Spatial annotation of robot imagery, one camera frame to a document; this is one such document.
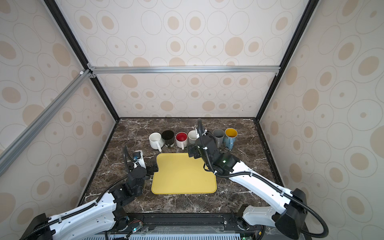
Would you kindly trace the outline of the small grey mug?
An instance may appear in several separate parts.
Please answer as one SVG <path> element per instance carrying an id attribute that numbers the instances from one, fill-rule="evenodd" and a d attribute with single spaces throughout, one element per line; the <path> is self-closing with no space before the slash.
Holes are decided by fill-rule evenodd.
<path id="1" fill-rule="evenodd" d="M 189 145 L 195 144 L 197 139 L 198 139 L 197 131 L 196 130 L 189 131 L 189 133 L 188 133 Z"/>

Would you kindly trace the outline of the tall grey mug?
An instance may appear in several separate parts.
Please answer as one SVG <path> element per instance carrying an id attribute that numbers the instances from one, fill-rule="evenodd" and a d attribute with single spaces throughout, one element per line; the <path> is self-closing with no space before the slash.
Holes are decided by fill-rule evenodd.
<path id="1" fill-rule="evenodd" d="M 225 132 L 221 129 L 213 130 L 213 136 L 216 139 L 217 148 L 219 149 L 224 141 Z"/>

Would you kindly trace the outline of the white ribbed-bottom mug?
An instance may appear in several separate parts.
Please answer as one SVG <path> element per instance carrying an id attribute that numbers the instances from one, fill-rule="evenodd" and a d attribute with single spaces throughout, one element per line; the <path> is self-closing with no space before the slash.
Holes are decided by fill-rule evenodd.
<path id="1" fill-rule="evenodd" d="M 152 133 L 149 136 L 150 146 L 152 149 L 162 152 L 162 147 L 164 146 L 164 140 L 160 133 Z"/>

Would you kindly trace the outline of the blue butterfly mug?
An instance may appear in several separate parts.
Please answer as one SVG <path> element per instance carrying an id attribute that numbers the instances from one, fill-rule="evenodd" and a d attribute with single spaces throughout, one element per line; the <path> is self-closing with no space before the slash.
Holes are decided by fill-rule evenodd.
<path id="1" fill-rule="evenodd" d="M 225 146 L 226 149 L 228 149 L 229 151 L 233 149 L 237 136 L 238 136 L 237 130 L 233 128 L 228 128 L 225 130 L 223 145 Z"/>

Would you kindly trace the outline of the black mug white bottom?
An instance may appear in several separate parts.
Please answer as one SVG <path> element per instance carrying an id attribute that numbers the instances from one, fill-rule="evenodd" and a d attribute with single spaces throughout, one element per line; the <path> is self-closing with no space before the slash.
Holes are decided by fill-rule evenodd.
<path id="1" fill-rule="evenodd" d="M 164 144 L 167 148 L 172 148 L 175 144 L 175 133 L 171 130 L 166 130 L 161 134 Z"/>

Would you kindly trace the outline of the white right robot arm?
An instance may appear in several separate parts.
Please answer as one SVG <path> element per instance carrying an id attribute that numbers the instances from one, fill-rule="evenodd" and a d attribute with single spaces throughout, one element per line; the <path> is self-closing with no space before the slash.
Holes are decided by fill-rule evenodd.
<path id="1" fill-rule="evenodd" d="M 307 201 L 303 191 L 291 191 L 259 175 L 236 156 L 221 152 L 209 136 L 197 139 L 195 144 L 188 147 L 188 154 L 195 159 L 202 158 L 215 176 L 242 185 L 269 204 L 263 208 L 241 208 L 241 224 L 275 227 L 286 237 L 299 239 L 308 214 L 304 208 Z"/>

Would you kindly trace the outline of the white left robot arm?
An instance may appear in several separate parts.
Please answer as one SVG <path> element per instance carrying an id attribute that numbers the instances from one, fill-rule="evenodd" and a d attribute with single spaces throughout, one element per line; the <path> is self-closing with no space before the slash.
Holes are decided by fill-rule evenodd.
<path id="1" fill-rule="evenodd" d="M 80 240 L 100 232 L 123 231 L 129 225 L 124 206 L 143 194 L 146 180 L 158 170 L 156 163 L 145 168 L 137 166 L 96 200 L 51 217 L 40 214 L 31 221 L 21 238 Z"/>

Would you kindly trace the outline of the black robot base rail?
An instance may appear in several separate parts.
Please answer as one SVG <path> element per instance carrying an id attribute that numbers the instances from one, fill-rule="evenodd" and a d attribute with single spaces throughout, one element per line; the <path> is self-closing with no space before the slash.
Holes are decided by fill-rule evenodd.
<path id="1" fill-rule="evenodd" d="M 285 240 L 277 228 L 248 224 L 239 213 L 129 214 L 108 231 L 125 240 Z"/>

